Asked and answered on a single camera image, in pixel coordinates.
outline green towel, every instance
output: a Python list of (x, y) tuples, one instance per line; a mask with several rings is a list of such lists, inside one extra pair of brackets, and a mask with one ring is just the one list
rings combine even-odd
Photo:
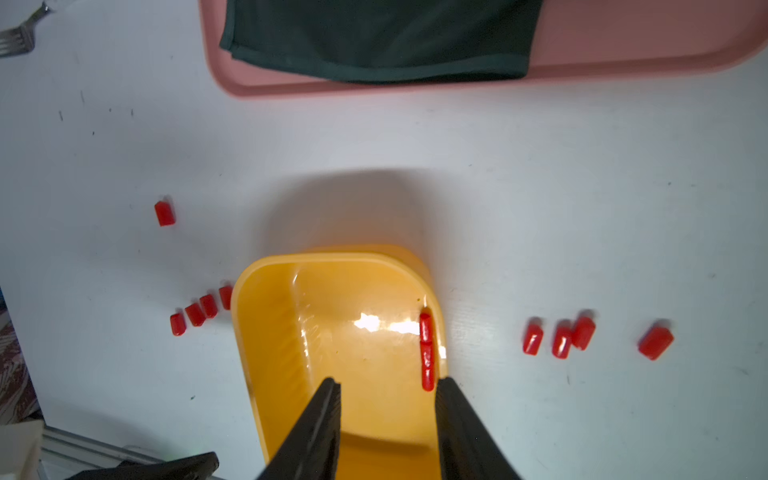
[(336, 81), (520, 78), (541, 0), (227, 0), (221, 48)]

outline yellow plastic bowl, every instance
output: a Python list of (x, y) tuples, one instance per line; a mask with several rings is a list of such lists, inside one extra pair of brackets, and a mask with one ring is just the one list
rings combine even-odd
[(331, 376), (342, 386), (337, 478), (440, 478), (435, 391), (421, 380), (425, 307), (435, 320), (437, 378), (448, 363), (427, 269), (398, 247), (344, 250), (263, 258), (234, 287), (234, 329), (264, 459)]

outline red gummy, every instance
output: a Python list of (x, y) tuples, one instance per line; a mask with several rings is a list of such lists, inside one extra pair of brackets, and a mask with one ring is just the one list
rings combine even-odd
[(203, 306), (205, 318), (214, 318), (219, 313), (219, 308), (216, 306), (216, 300), (213, 295), (202, 296), (200, 298), (200, 305)]
[(538, 347), (541, 346), (541, 341), (544, 339), (544, 330), (535, 323), (530, 323), (528, 329), (525, 330), (525, 338), (523, 339), (523, 353), (527, 355), (536, 355), (538, 353)]
[(189, 305), (184, 311), (187, 312), (187, 316), (190, 317), (192, 326), (201, 326), (205, 323), (205, 314), (203, 314), (203, 309), (200, 308), (199, 303)]
[(571, 329), (567, 326), (559, 326), (554, 331), (552, 355), (559, 359), (567, 359), (569, 350), (571, 350)]
[(423, 369), (431, 369), (433, 367), (432, 364), (432, 354), (434, 352), (434, 347), (431, 343), (422, 343), (422, 368)]
[(422, 388), (426, 392), (435, 389), (435, 367), (426, 368), (422, 365)]
[(419, 335), (422, 343), (432, 343), (432, 315), (427, 311), (419, 315)]
[(640, 341), (637, 349), (651, 360), (655, 360), (664, 353), (669, 345), (672, 345), (674, 336), (668, 328), (653, 326)]
[(219, 296), (221, 297), (221, 306), (225, 310), (229, 310), (232, 305), (232, 286), (224, 285), (219, 288)]
[(183, 313), (174, 313), (170, 316), (170, 331), (175, 336), (182, 336), (187, 331), (187, 323), (184, 322)]
[(571, 341), (574, 348), (586, 350), (589, 341), (592, 340), (595, 328), (594, 322), (588, 316), (583, 316), (576, 320), (576, 325), (574, 325), (574, 330), (571, 333)]
[(162, 200), (157, 202), (154, 205), (154, 212), (157, 214), (157, 221), (160, 222), (161, 227), (166, 227), (176, 223), (174, 209), (170, 207), (168, 202)]

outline white table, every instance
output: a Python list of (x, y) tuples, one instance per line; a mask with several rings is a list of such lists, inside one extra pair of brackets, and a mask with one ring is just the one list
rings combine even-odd
[[(3, 26), (36, 6), (3, 2)], [(90, 0), (0, 61), (0, 286), (45, 418), (214, 450), (229, 480), (263, 467), (229, 317), (176, 338), (169, 315), (264, 255), (370, 241), (428, 262), (452, 376), (523, 477), (761, 478), (767, 185), (768, 52), (695, 78), (237, 101), (194, 3)], [(589, 350), (555, 359), (583, 308)], [(650, 362), (657, 318), (677, 339)]]

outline pink tray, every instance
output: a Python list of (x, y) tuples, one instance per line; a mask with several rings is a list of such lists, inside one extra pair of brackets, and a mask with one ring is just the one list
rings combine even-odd
[[(344, 84), (233, 60), (219, 48), (226, 7), (227, 0), (200, 0), (200, 21), (210, 72), (234, 97), (438, 86)], [(766, 41), (766, 0), (544, 0), (528, 76), (513, 82), (716, 71)]]

